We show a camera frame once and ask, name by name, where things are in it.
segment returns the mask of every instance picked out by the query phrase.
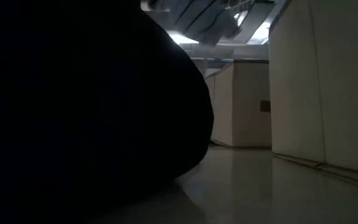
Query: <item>dark fabric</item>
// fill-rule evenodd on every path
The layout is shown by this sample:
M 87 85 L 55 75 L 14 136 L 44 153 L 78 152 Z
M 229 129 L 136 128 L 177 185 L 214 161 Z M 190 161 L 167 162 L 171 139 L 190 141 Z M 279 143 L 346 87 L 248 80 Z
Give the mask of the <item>dark fabric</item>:
M 112 2 L 0 1 L 0 218 L 81 223 L 204 157 L 202 75 L 138 1 Z

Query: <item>floor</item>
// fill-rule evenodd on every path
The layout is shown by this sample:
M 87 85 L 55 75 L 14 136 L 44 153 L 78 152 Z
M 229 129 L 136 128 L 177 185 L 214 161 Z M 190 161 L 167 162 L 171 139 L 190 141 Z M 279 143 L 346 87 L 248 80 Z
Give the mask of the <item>floor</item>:
M 95 223 L 358 223 L 358 184 L 268 150 L 213 147 L 177 182 Z

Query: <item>glossy floor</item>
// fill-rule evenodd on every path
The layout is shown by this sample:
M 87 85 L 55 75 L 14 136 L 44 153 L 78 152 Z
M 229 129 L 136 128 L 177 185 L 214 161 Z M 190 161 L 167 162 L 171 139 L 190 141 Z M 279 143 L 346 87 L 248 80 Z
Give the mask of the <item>glossy floor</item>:
M 177 182 L 96 223 L 358 223 L 358 184 L 266 150 L 211 148 Z

